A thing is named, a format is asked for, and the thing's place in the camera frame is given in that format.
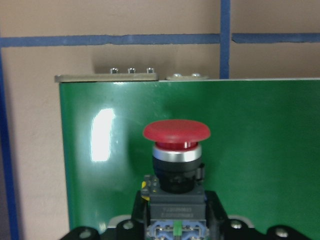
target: green metal plate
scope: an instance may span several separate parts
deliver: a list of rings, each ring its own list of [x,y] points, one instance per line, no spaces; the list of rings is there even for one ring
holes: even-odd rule
[[[130,214],[152,145],[150,122],[203,122],[205,188],[259,231],[320,239],[320,80],[60,83],[70,228],[103,232]]]

